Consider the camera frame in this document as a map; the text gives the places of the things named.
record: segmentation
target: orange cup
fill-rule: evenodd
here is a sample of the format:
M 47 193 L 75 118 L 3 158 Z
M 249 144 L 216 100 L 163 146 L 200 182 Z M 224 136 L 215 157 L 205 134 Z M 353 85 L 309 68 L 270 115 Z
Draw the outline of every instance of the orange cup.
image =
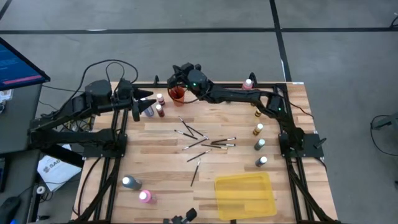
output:
M 184 102 L 184 96 L 185 96 L 185 90 L 182 87 L 176 86 L 172 88 L 169 92 L 175 106 L 184 105 L 183 103 L 181 103 Z

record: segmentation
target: monitor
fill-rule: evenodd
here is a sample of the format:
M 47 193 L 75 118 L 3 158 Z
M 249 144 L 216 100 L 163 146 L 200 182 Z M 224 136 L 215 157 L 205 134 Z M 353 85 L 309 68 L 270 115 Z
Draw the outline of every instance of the monitor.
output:
M 0 91 L 49 81 L 50 77 L 0 38 Z

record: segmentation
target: yellow plastic container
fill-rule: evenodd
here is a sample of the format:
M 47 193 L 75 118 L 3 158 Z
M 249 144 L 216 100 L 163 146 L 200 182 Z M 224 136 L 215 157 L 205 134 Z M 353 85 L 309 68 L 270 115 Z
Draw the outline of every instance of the yellow plastic container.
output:
M 220 220 L 276 215 L 274 194 L 266 172 L 216 178 Z

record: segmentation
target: concrete floor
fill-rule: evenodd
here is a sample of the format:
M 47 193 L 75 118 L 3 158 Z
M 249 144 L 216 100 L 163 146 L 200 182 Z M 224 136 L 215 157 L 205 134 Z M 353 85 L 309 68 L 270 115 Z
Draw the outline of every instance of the concrete floor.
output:
M 387 27 L 398 12 L 393 0 L 277 0 L 282 28 Z M 0 30 L 273 27 L 261 0 L 13 0 Z M 345 223 L 397 223 L 398 159 L 373 146 L 369 122 L 396 106 L 398 33 L 284 33 L 293 81 L 305 82 L 315 124 L 325 143 L 330 187 Z M 51 76 L 51 86 L 75 89 L 85 67 L 106 58 L 136 65 L 140 81 L 165 80 L 172 65 L 200 63 L 213 80 L 283 81 L 274 33 L 3 35 Z M 85 83 L 105 78 L 104 67 Z M 59 107 L 70 93 L 43 89 L 40 99 Z M 39 105 L 38 114 L 50 108 Z M 385 151 L 398 154 L 396 132 L 375 132 Z M 44 223 L 70 218 L 78 183 L 42 203 Z

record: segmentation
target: bottle cap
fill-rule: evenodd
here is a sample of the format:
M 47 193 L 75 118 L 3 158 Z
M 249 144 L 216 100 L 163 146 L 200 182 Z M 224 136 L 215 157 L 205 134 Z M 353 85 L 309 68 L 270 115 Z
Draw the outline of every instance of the bottle cap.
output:
M 267 157 L 262 156 L 262 157 L 260 158 L 260 162 L 261 162 L 262 164 L 265 164 L 265 163 L 267 162 Z
M 139 198 L 140 198 L 141 200 L 145 200 L 145 199 L 147 198 L 147 194 L 146 194 L 145 192 L 141 192 L 141 193 L 139 194 Z
M 128 177 L 123 177 L 122 183 L 123 183 L 123 184 L 128 184 L 128 183 L 130 183 L 130 178 L 128 178 Z
M 259 145 L 260 146 L 263 146 L 265 143 L 266 143 L 266 140 L 264 140 L 264 139 L 260 139 L 259 140 Z

